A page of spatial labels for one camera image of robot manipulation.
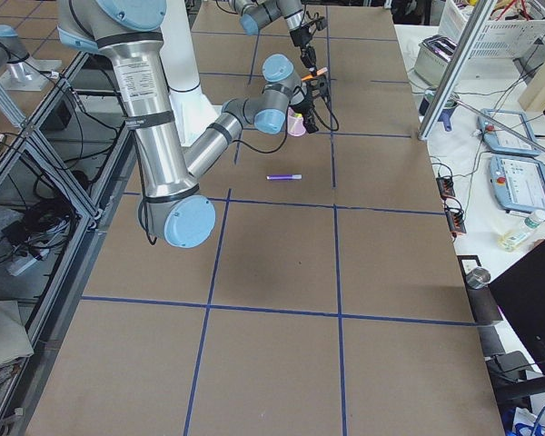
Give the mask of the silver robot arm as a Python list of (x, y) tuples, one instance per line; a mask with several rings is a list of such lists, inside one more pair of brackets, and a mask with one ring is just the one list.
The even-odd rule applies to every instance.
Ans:
[(300, 49), (300, 59), (313, 77), (318, 75), (317, 56), (312, 39), (316, 32), (327, 26), (327, 18), (310, 15), (301, 1), (227, 1), (231, 13), (240, 17), (240, 24), (247, 35), (257, 35), (266, 26), (282, 18), (289, 31), (292, 43)]
[(193, 248), (213, 230), (213, 204), (200, 178), (243, 129), (281, 131), (289, 111), (311, 104), (307, 84), (290, 59), (263, 63), (256, 97), (215, 110), (203, 94), (191, 29), (181, 1), (61, 1), (58, 32), (74, 49), (106, 57), (134, 133), (143, 197), (138, 219), (150, 243)]

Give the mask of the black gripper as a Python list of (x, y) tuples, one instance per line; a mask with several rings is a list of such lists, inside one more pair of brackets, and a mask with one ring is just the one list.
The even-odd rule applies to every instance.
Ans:
[(313, 109), (314, 102), (311, 94), (298, 93), (294, 96), (292, 110), (303, 117), (303, 126), (308, 134), (319, 131)]
[(301, 49), (300, 58), (303, 65), (309, 68), (317, 67), (316, 51), (312, 45), (309, 45), (312, 40), (312, 33), (309, 25), (300, 25), (290, 31), (290, 37), (295, 47)]

